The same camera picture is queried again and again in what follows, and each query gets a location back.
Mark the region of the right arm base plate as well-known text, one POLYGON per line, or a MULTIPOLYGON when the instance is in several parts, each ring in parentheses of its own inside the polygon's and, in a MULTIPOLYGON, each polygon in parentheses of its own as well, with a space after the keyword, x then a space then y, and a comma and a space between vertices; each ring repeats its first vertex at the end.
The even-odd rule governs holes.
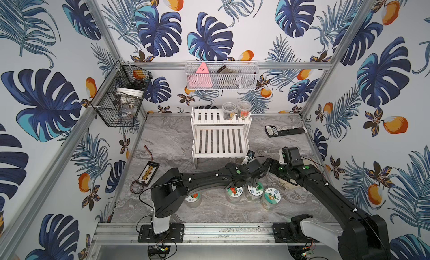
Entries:
POLYGON ((316 239, 305 236, 300 223, 304 219, 313 218, 312 215, 303 214, 294 216, 289 223, 273 223, 272 231, 276 243, 306 243, 310 241, 319 242, 316 239))

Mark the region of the clear seed container red label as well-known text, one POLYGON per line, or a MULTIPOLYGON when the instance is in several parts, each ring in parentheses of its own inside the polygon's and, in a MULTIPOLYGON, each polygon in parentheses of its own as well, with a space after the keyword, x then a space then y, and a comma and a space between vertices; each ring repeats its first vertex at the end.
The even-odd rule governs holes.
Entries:
POLYGON ((240 101, 237 104, 238 116, 240 119, 246 119, 250 116, 252 105, 247 101, 240 101))

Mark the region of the white slatted wooden shelf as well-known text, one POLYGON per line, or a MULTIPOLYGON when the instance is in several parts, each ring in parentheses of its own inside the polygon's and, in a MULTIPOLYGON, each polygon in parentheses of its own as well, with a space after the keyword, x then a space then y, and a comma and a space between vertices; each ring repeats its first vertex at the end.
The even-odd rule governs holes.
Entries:
POLYGON ((237 114, 232 120, 224 118, 222 110, 194 109, 191 113, 193 130, 193 165, 198 159, 242 158, 250 150, 248 134, 252 118, 240 118, 237 114))

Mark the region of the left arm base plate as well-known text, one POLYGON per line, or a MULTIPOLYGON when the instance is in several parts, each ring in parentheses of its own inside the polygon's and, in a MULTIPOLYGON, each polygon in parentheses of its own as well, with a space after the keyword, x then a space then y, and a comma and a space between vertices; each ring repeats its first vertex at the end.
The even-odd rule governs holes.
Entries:
POLYGON ((184 224, 170 223, 166 232, 156 234, 153 225, 144 224, 139 230, 137 242, 139 243, 156 243, 156 242, 176 242, 182 243, 184 237, 184 224))

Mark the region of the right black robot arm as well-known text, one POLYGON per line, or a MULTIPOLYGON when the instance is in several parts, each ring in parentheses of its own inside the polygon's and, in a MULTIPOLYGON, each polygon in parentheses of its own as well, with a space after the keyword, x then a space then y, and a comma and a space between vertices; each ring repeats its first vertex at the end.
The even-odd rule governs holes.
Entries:
POLYGON ((352 204, 337 189, 324 180, 313 165, 290 167, 274 159, 264 163, 268 171, 286 181, 293 179, 297 185, 312 193, 334 216, 342 233, 333 238, 328 233, 318 233, 322 227, 315 223, 309 230, 311 218, 300 221, 301 233, 337 250, 344 260, 389 260, 391 253, 387 224, 382 217, 370 215, 352 204))

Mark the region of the clear seed container dark seeds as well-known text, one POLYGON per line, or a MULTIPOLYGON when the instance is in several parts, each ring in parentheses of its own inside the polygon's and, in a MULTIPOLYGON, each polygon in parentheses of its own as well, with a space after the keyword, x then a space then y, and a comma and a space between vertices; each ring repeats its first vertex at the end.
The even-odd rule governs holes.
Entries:
POLYGON ((222 113, 225 120, 233 120, 236 117, 236 104, 233 102, 226 102, 222 105, 222 113))

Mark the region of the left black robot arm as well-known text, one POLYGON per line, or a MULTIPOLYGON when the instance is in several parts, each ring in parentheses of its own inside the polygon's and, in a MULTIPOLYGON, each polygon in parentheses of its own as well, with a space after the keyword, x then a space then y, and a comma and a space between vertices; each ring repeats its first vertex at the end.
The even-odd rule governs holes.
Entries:
POLYGON ((223 168, 200 173, 182 173, 178 168, 169 169, 150 188, 153 233, 160 235, 169 231, 170 216, 179 210, 187 197, 216 188, 256 186, 272 163, 273 159, 267 157, 264 163, 258 160, 242 165, 228 163, 223 168))

